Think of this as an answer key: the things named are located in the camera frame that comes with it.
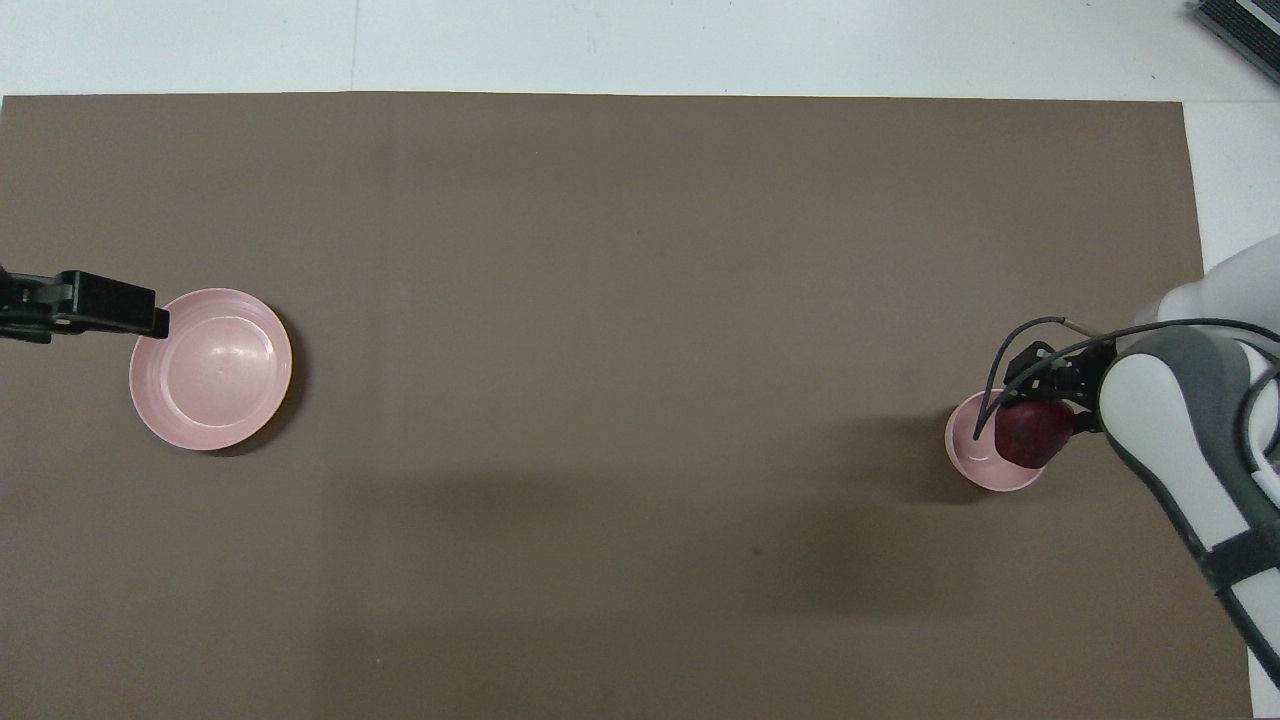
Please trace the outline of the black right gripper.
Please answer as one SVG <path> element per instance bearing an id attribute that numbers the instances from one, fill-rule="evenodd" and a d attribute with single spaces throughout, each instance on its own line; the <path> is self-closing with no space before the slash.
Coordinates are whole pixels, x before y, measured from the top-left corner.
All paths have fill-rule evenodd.
<path id="1" fill-rule="evenodd" d="M 1050 345 L 1028 345 L 1009 363 L 1004 375 L 1004 406 L 1029 400 L 1069 402 L 1073 434 L 1096 434 L 1103 429 L 1098 397 L 1108 366 L 1116 359 L 1114 342 L 1080 348 L 1055 359 L 1046 369 L 1032 372 L 1051 355 Z"/>

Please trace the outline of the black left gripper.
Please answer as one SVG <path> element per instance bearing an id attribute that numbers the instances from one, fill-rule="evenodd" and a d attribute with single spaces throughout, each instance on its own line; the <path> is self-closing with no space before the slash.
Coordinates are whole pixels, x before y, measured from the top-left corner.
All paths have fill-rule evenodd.
<path id="1" fill-rule="evenodd" d="M 47 300 L 49 292 L 58 300 Z M 12 273 L 1 266 L 1 337 L 32 345 L 50 345 L 58 302 L 58 332 L 102 332 L 166 338 L 170 313 L 157 305 L 156 292 L 88 272 L 59 275 Z"/>

